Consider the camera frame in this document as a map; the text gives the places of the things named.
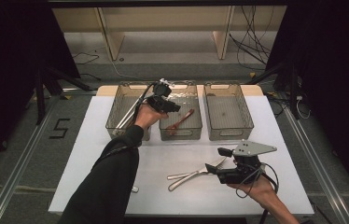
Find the silver utensil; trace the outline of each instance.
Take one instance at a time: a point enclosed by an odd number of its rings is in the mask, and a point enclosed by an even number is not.
[[[218,167],[219,164],[221,164],[224,160],[226,159],[226,157],[221,157],[220,159],[210,163],[212,166]],[[177,178],[181,178],[177,181],[175,181],[173,184],[171,184],[168,188],[169,191],[173,191],[174,189],[176,189],[178,186],[180,186],[181,184],[183,184],[184,182],[188,181],[189,179],[191,179],[192,177],[196,176],[196,175],[202,175],[202,174],[208,174],[206,166],[204,165],[203,168],[201,168],[200,170],[197,170],[195,172],[189,173],[189,174],[180,174],[180,175],[168,175],[168,179],[177,179]]]

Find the black tape marking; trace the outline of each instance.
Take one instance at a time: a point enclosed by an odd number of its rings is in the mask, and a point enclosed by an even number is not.
[[[61,121],[65,121],[65,120],[70,120],[70,119],[58,119],[58,121],[56,121],[56,125],[55,128],[53,129],[53,131],[63,131],[61,136],[50,136],[49,139],[59,139],[59,138],[64,138],[66,136],[67,130],[69,130],[68,128],[58,128],[59,123]]]

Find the metal track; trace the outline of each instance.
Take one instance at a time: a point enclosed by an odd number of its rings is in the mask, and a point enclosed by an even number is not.
[[[49,118],[51,116],[52,109],[58,103],[59,96],[53,96],[49,100],[49,107],[47,108],[47,114],[41,121],[41,123],[35,126],[32,136],[29,139],[25,149],[23,150],[20,159],[15,165],[14,170],[9,176],[6,184],[4,185],[2,191],[0,192],[0,218],[4,214],[9,200],[11,199],[15,188],[18,186],[18,183],[21,180],[24,170],[26,169],[29,160],[32,158],[35,148],[41,138],[42,133],[44,132]]]
[[[300,121],[295,120],[294,116],[291,114],[291,111],[288,108],[285,108],[285,113],[287,119],[290,121],[294,133],[300,141],[302,149],[305,152],[305,155],[309,163],[312,165],[312,168],[314,169],[314,173],[316,174],[317,179],[321,187],[323,188],[323,191],[326,193],[328,201],[331,204],[335,215],[337,216],[341,224],[348,224],[349,210],[342,196],[340,195],[331,178],[329,177],[328,172],[326,171],[326,168],[324,167],[322,161],[319,159],[316,151],[314,150],[314,146],[309,140],[308,135],[303,130]]]

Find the floor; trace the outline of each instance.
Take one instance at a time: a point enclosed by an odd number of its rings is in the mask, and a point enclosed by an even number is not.
[[[244,33],[232,35],[242,39]],[[261,32],[258,35],[263,36],[262,44],[270,49],[275,32]],[[206,80],[246,82],[250,80],[250,75],[258,75],[262,72],[259,69],[264,68],[255,58],[238,52],[231,41],[225,60],[219,60],[212,35],[206,32],[128,33],[119,58],[114,63],[108,60],[100,34],[64,36],[78,63],[78,70],[82,74],[80,80],[96,88],[124,80],[135,81],[134,77],[192,77],[200,83]],[[260,87],[266,92],[274,92],[274,78],[263,80]],[[67,82],[61,81],[61,84],[66,90],[62,97],[50,97],[46,92],[49,111],[46,123],[35,125],[36,101],[32,98],[7,140],[7,149],[0,151],[0,223],[55,223],[59,218],[48,212],[49,203],[72,151],[89,101],[95,94],[94,91],[74,90],[76,88]],[[286,98],[285,92],[274,94],[276,98]],[[308,119],[294,120],[286,105],[274,100],[271,104],[301,182],[316,208],[314,216],[300,217],[300,221],[310,219],[314,223],[349,223],[349,175],[341,161],[332,154],[330,143],[313,112]],[[307,118],[307,105],[301,104],[300,111]],[[302,143],[302,139],[307,139],[307,143]],[[336,207],[338,203],[342,203],[340,208]],[[247,218],[247,223],[258,222],[259,217]],[[269,217],[266,223],[275,222]]]

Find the black long-sleeve shirt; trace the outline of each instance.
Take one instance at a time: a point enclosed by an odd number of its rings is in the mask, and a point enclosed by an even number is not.
[[[107,144],[58,223],[122,223],[139,165],[137,147],[143,133],[141,127],[133,125]]]

